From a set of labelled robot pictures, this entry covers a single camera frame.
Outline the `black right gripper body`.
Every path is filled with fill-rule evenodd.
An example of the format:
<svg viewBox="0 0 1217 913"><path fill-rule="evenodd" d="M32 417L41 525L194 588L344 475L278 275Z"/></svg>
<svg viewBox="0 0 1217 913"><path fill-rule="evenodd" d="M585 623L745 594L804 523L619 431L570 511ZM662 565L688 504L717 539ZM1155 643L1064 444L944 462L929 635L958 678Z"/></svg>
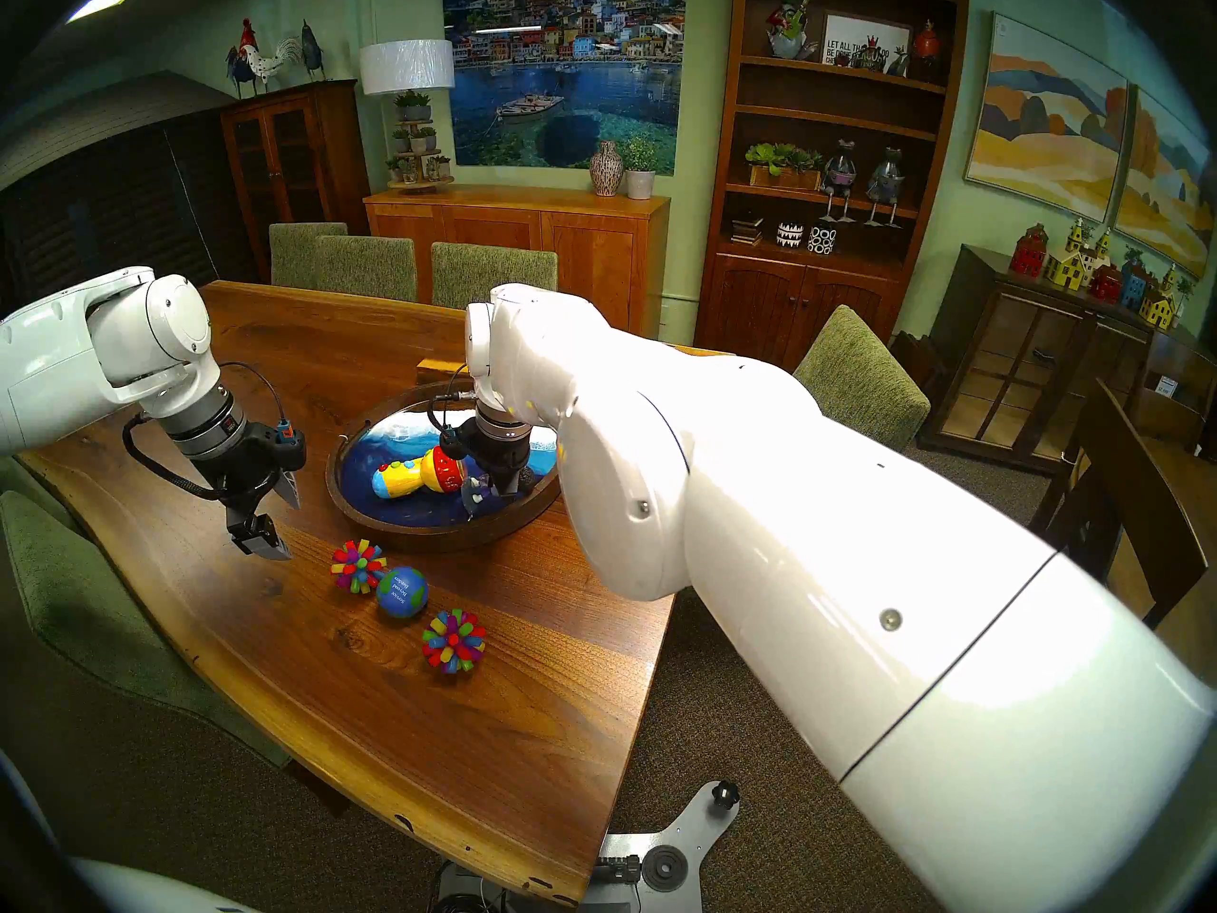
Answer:
<svg viewBox="0 0 1217 913"><path fill-rule="evenodd" d="M489 476L498 493L514 475L525 474L531 456L529 426L523 426L522 431L512 429L509 435L507 438L493 437L478 426L459 426L454 436L462 450L460 456L472 459L481 472ZM525 493L529 489L529 483L525 482Z"/></svg>

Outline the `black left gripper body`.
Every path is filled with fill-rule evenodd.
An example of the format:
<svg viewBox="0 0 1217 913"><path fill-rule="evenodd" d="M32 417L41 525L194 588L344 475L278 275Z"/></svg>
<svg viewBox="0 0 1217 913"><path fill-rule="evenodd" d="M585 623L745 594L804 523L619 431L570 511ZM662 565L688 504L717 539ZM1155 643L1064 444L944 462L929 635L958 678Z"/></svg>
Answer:
<svg viewBox="0 0 1217 913"><path fill-rule="evenodd" d="M211 483L221 493L230 532L230 512L259 514L260 500L269 493L277 495L279 469L301 471L307 463L307 437L291 422L270 426L247 421L221 454L206 460L213 470Z"/></svg>

